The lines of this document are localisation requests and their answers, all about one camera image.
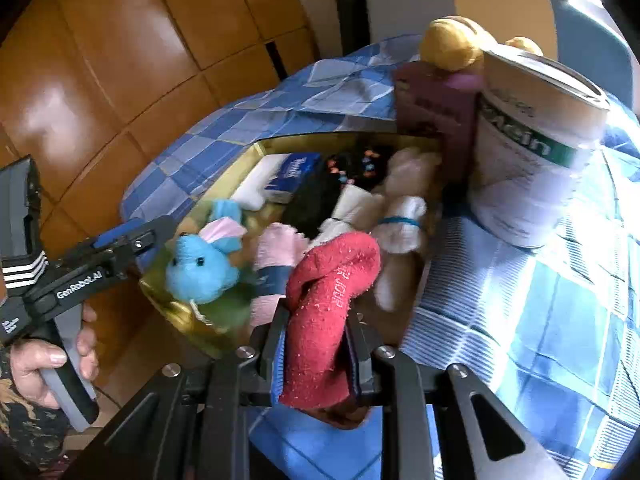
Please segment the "patterned left sleeve forearm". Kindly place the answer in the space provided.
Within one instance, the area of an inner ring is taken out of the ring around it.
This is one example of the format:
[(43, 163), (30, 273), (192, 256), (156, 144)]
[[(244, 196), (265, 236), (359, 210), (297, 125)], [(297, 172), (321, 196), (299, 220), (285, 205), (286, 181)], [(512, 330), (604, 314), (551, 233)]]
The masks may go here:
[(61, 410), (32, 404), (17, 392), (9, 351), (1, 350), (1, 473), (37, 477), (58, 460), (69, 431)]

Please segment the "person left hand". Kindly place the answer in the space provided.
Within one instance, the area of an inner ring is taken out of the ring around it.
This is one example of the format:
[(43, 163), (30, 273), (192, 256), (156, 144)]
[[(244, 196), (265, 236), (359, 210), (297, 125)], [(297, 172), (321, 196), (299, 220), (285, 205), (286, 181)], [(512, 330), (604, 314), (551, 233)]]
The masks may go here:
[[(97, 317), (96, 311), (88, 304), (82, 306), (82, 329), (77, 336), (76, 348), (80, 356), (80, 374), (88, 382), (94, 382), (99, 375), (96, 333), (90, 326)], [(38, 405), (58, 410), (60, 404), (44, 383), (40, 370), (54, 370), (66, 362), (65, 352), (50, 342), (27, 339), (14, 344), (9, 363), (15, 392), (2, 393), (1, 407), (13, 408), (21, 404), (23, 408)]]

